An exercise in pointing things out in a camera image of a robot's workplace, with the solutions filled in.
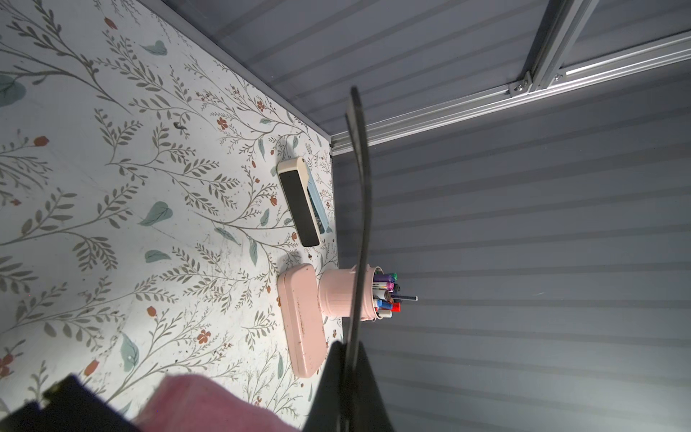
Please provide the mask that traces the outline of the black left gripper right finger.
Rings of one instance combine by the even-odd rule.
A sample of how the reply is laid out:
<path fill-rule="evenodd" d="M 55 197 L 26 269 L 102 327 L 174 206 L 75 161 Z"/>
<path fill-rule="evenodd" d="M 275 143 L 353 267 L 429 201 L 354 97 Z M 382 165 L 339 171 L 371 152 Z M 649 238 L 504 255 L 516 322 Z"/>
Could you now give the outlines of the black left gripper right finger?
<path fill-rule="evenodd" d="M 360 346 L 354 381 L 345 387 L 347 347 L 337 341 L 329 349 L 322 378 L 303 426 L 305 431 L 392 431 L 365 348 Z"/>

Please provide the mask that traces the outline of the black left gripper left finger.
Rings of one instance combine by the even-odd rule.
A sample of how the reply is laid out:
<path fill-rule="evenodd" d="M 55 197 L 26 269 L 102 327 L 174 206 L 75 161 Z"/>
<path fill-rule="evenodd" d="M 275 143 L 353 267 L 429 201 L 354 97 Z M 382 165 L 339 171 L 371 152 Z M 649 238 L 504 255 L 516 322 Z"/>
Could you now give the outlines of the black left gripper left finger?
<path fill-rule="evenodd" d="M 2 431 L 139 431 L 71 374 L 1 420 Z"/>

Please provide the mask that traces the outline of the black strap wristwatch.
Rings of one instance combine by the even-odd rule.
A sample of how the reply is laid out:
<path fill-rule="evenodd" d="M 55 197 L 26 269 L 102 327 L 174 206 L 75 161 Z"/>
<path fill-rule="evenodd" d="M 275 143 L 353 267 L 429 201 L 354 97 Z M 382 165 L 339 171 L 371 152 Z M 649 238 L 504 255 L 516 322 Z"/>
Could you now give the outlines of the black strap wristwatch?
<path fill-rule="evenodd" d="M 349 105 L 345 114 L 348 134 L 351 140 L 356 165 L 359 174 L 361 192 L 362 227 L 360 247 L 357 254 L 356 277 L 351 302 L 350 325 L 345 342 L 345 357 L 343 373 L 339 389 L 340 408 L 338 414 L 338 431 L 355 431 L 356 414 L 354 400 L 356 399 L 356 367 L 359 351 L 360 323 L 363 303 L 365 300 L 366 265 L 372 225 L 372 174 L 369 156 L 369 145 L 365 125 L 365 115 L 361 96 L 356 86 L 352 86 L 349 93 Z"/>

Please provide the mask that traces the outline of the pink cloth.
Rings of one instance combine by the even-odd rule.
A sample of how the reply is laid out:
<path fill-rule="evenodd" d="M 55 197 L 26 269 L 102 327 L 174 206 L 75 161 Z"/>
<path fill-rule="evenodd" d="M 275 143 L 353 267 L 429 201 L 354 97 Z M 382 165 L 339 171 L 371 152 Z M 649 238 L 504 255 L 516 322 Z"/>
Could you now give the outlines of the pink cloth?
<path fill-rule="evenodd" d="M 141 431 L 295 431 L 198 374 L 165 377 L 134 420 Z"/>

